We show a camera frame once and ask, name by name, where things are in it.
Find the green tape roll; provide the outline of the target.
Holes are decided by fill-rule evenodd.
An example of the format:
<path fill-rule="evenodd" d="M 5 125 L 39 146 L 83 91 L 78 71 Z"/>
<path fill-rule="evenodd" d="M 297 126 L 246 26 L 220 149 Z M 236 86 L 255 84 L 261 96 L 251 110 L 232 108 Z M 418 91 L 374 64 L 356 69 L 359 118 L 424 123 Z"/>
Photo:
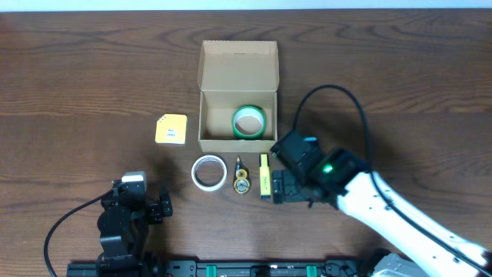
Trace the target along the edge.
<path fill-rule="evenodd" d="M 256 106 L 240 107 L 231 120 L 234 135 L 239 139 L 260 138 L 266 128 L 266 116 Z"/>

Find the white tape roll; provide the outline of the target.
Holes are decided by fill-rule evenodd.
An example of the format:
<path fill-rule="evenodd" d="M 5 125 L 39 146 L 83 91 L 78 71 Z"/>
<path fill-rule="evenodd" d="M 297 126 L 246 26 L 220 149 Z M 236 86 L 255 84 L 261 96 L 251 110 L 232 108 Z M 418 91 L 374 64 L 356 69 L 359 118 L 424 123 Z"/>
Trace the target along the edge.
<path fill-rule="evenodd" d="M 221 168 L 222 168 L 222 177 L 219 182 L 215 183 L 214 185 L 206 185 L 203 183 L 199 177 L 198 177 L 198 168 L 206 163 L 206 162 L 215 162 L 218 163 Z M 203 155 L 202 157 L 198 158 L 193 166 L 191 167 L 191 178 L 193 183 L 201 190 L 204 192 L 215 192 L 219 190 L 221 187 L 224 186 L 226 180 L 227 180 L 227 175 L 228 175 L 228 169 L 226 166 L 226 163 L 224 160 L 216 155 Z"/>

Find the yellow highlighter pen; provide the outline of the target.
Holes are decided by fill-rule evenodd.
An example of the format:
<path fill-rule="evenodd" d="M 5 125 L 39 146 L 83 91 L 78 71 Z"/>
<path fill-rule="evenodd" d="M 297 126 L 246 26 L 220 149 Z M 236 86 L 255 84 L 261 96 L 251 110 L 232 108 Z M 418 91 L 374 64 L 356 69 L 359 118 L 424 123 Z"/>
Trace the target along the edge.
<path fill-rule="evenodd" d="M 259 156 L 259 175 L 261 199 L 271 198 L 271 173 L 268 163 L 268 155 L 265 153 Z"/>

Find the brown cardboard box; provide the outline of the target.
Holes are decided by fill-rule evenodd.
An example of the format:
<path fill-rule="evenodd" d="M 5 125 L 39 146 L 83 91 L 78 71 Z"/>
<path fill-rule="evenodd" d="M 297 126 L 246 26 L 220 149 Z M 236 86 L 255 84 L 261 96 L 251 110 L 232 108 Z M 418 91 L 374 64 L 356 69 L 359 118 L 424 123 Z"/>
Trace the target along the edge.
<path fill-rule="evenodd" d="M 279 58 L 276 41 L 202 42 L 198 66 L 198 142 L 204 152 L 267 152 L 278 140 Z M 233 114 L 252 105 L 266 116 L 263 135 L 237 138 Z"/>

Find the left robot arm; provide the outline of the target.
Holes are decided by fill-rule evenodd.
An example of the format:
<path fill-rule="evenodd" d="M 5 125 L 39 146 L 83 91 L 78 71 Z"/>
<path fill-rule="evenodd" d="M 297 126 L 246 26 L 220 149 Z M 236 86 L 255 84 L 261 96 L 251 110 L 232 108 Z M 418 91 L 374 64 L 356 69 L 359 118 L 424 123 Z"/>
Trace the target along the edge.
<path fill-rule="evenodd" d="M 144 248 L 150 225 L 160 225 L 163 218 L 173 214 L 168 190 L 159 183 L 159 197 L 146 200 L 143 182 L 114 180 L 111 194 L 103 197 L 104 209 L 97 227 L 108 267 L 129 268 L 144 260 Z"/>

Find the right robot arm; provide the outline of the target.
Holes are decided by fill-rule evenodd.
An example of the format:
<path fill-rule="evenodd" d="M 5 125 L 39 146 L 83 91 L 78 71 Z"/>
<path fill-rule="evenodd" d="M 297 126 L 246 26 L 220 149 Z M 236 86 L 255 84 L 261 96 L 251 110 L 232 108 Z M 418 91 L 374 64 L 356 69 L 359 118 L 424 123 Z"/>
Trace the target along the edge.
<path fill-rule="evenodd" d="M 303 200 L 330 204 L 369 226 L 429 276 L 491 274 L 490 251 L 435 222 L 349 151 L 274 146 L 271 152 Z"/>

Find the yellow sticky note pad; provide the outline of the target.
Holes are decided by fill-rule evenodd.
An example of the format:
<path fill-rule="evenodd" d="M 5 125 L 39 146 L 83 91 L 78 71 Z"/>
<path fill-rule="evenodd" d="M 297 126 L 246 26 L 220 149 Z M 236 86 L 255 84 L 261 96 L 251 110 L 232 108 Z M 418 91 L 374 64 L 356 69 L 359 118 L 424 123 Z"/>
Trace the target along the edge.
<path fill-rule="evenodd" d="M 155 142 L 158 144 L 184 145 L 188 117 L 179 114 L 164 114 L 156 122 Z"/>

